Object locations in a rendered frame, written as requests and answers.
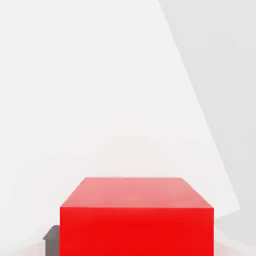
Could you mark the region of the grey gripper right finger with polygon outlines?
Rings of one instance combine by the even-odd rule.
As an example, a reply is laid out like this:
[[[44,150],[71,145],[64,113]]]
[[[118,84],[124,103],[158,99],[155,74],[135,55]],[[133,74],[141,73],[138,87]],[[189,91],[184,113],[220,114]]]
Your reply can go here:
[[[247,256],[246,252],[214,228],[214,256]]]

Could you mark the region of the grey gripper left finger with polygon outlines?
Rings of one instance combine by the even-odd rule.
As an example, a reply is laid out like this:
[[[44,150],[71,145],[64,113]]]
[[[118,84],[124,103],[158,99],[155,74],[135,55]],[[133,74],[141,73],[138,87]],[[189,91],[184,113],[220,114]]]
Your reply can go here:
[[[53,225],[41,242],[21,250],[19,256],[59,256],[59,225]]]

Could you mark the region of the small red cube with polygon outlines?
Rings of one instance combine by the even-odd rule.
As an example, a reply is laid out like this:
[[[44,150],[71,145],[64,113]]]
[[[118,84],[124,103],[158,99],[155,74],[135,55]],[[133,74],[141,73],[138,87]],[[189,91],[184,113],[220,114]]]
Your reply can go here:
[[[214,256],[214,208],[179,177],[87,177],[60,207],[59,256]]]

